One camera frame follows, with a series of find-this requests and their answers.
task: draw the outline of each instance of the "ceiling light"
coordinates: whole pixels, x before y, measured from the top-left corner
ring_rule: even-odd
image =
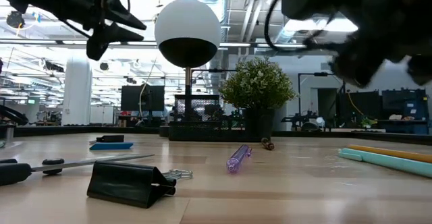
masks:
[[[293,49],[295,49],[295,48],[304,48],[305,47],[304,45],[300,45],[300,44],[282,44],[282,45],[277,44],[275,46],[278,47],[278,48],[293,48]],[[269,48],[270,46],[268,44],[257,44],[257,47],[259,47],[259,48]]]
[[[85,40],[64,40],[63,43],[65,45],[86,45],[87,41],[85,41]]]
[[[316,30],[317,25],[314,23],[313,20],[300,21],[290,19],[285,24],[284,29],[286,31]]]
[[[55,45],[54,40],[35,40],[35,39],[0,39],[0,43],[19,44],[19,45]]]
[[[321,20],[318,22],[318,28],[323,28],[326,31],[330,32],[355,32],[358,30],[358,27],[353,24],[349,19],[334,19],[328,25],[326,25],[327,20]]]
[[[12,90],[4,89],[4,88],[0,89],[0,92],[1,93],[7,93],[7,94],[13,94],[14,93]]]
[[[12,80],[16,83],[31,84],[32,80],[26,77],[13,77]]]
[[[250,43],[221,43],[222,47],[250,47]]]
[[[129,45],[157,46],[155,41],[128,42]]]
[[[26,100],[27,96],[3,96],[3,98],[10,100]]]
[[[39,95],[46,95],[47,94],[46,92],[35,92],[35,91],[32,91],[31,93],[32,94],[39,94]]]

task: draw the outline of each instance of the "computer monitor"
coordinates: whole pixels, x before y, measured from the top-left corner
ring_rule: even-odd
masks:
[[[140,93],[142,86],[122,86],[121,106],[122,111],[140,110]],[[165,86],[147,85],[141,97],[142,111],[164,111],[165,108]]]

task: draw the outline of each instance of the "black metal crate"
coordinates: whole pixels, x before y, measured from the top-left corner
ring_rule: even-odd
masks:
[[[207,121],[214,110],[220,107],[219,95],[190,95],[190,121]],[[183,121],[186,116],[186,95],[175,95],[174,121]]]
[[[169,140],[205,142],[260,142],[248,137],[243,127],[230,128],[223,121],[173,121],[169,123]]]

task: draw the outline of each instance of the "black planter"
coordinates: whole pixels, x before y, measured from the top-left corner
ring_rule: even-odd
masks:
[[[267,138],[273,131],[274,109],[244,109],[244,129],[248,137]]]

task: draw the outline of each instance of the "metal shaft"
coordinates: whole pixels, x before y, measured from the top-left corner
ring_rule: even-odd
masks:
[[[185,101],[184,101],[184,114],[185,114],[185,120],[190,121],[190,116],[192,114],[192,70],[190,67],[186,67],[186,81],[185,81]]]
[[[65,169],[70,167],[81,167],[86,165],[92,165],[96,161],[126,161],[126,160],[132,160],[132,159],[140,159],[145,157],[152,157],[154,154],[151,155],[120,155],[115,157],[101,157],[98,159],[89,159],[89,160],[83,160],[73,163],[63,163],[63,164],[57,164],[57,165],[49,165],[49,166],[42,166],[42,167],[32,167],[32,172],[39,172],[39,171],[49,171],[49,170],[56,170],[56,169]]]

